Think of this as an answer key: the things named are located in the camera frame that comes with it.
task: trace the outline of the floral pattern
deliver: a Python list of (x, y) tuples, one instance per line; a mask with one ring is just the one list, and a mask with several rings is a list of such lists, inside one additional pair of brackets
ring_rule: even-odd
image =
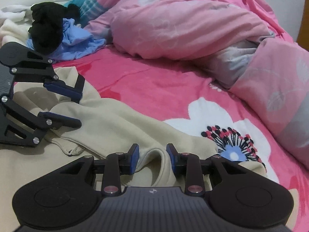
[(209, 87), (213, 90), (217, 90), (218, 92), (222, 92), (222, 89), (220, 89), (218, 86), (215, 86), (213, 84), (209, 84)]
[[(275, 171), (273, 170), (268, 161), (271, 152), (269, 142), (267, 138), (263, 135), (263, 133), (255, 125), (253, 125), (250, 120), (244, 119), (233, 122), (231, 116), (227, 113), (225, 109), (220, 107), (216, 102), (207, 101), (203, 97), (189, 104), (188, 114), (189, 119), (174, 118), (165, 120), (164, 122), (184, 133), (199, 137), (201, 136), (201, 134), (207, 134), (208, 136), (210, 133), (206, 133), (206, 131), (209, 131), (213, 134), (215, 133), (216, 135), (219, 135), (219, 137), (220, 135), (221, 137), (225, 135), (224, 130), (228, 132), (228, 135), (232, 136), (234, 135), (233, 132), (235, 132), (236, 130), (239, 134), (245, 134), (245, 136), (238, 136), (237, 132), (235, 132), (237, 135), (235, 136), (236, 139), (241, 139), (240, 137), (244, 138), (242, 143), (238, 141), (236, 142), (238, 145), (234, 146), (233, 143), (229, 144), (228, 141), (226, 141), (226, 145), (230, 146), (224, 146), (224, 148), (223, 146), (218, 146), (218, 151), (221, 151), (221, 155), (223, 153), (223, 155), (226, 156), (228, 159), (245, 160), (244, 156), (246, 157), (247, 155), (248, 158), (251, 158), (251, 160), (262, 162), (267, 170), (268, 178), (277, 183), (279, 182)], [(246, 145), (245, 147), (245, 149), (248, 148), (248, 153), (242, 152), (244, 148), (242, 147), (244, 145), (243, 142), (246, 142), (248, 145)]]

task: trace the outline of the pile of clothes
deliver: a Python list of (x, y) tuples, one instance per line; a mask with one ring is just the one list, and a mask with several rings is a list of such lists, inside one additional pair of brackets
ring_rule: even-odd
[(18, 42), (53, 61), (68, 61), (89, 55), (106, 44), (81, 29), (80, 8), (43, 2), (32, 7), (13, 5), (0, 10), (0, 40)]

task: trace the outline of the white cloth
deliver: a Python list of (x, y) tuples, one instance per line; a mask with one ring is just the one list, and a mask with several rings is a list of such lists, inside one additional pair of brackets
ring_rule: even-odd
[[(75, 85), (75, 67), (58, 68), (56, 73), (67, 85)], [(166, 144), (171, 142), (180, 153), (194, 153), (201, 159), (217, 153), (217, 146), (209, 139), (187, 135), (122, 102), (100, 98), (87, 81), (80, 104), (35, 83), (17, 83), (14, 100), (35, 115), (39, 111), (51, 111), (78, 118), (82, 127), (77, 130), (62, 127), (49, 132), (45, 139), (53, 143), (43, 140), (36, 148), (0, 146), (0, 232), (13, 231), (19, 225), (11, 200), (21, 186), (80, 156), (106, 157), (110, 153), (127, 152), (133, 143), (138, 143), (137, 171), (133, 176), (121, 177), (123, 186), (183, 187), (183, 178), (176, 179), (171, 170)], [(265, 169), (258, 162), (247, 161), (241, 165), (265, 176)], [(96, 184), (99, 188), (99, 177)], [(208, 177), (205, 177), (205, 186), (210, 189)]]
[(6, 19), (13, 22), (32, 21), (32, 11), (30, 6), (11, 5), (0, 9), (0, 24), (2, 25)]
[(26, 46), (28, 30), (32, 25), (30, 6), (11, 5), (0, 9), (0, 42), (17, 42)]
[(0, 39), (2, 46), (8, 42), (17, 42), (26, 46), (26, 41), (29, 38), (28, 30), (31, 27), (29, 23), (15, 23), (10, 19), (4, 21), (0, 27)]

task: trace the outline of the pink bedsheet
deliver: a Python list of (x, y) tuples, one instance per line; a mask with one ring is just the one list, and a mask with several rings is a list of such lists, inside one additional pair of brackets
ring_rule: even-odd
[(268, 177), (287, 189), (297, 189), (299, 210), (294, 232), (308, 232), (309, 172), (276, 143), (245, 103), (189, 68), (187, 62), (141, 60), (111, 47), (57, 66), (76, 66), (101, 97), (122, 101), (188, 134), (200, 136), (207, 126), (219, 125), (250, 135)]

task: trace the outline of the white flower print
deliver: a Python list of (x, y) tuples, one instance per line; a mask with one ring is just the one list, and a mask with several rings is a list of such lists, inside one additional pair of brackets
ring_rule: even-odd
[(215, 86), (213, 84), (209, 84), (209, 87), (213, 90), (217, 90), (218, 92), (222, 92), (222, 89), (220, 89), (218, 86)]
[[(233, 122), (230, 115), (225, 109), (217, 103), (207, 101), (203, 97), (193, 101), (188, 106), (190, 119), (176, 118), (168, 119), (164, 122), (192, 136), (201, 136), (201, 133), (207, 130), (208, 126), (220, 126), (221, 128), (232, 128), (242, 135), (248, 134), (254, 140), (254, 146), (257, 148), (256, 154), (265, 164), (268, 178), (279, 182), (279, 179), (268, 162), (270, 156), (270, 145), (263, 133), (253, 125), (250, 120), (244, 119)], [(237, 160), (237, 153), (231, 153), (231, 160)]]

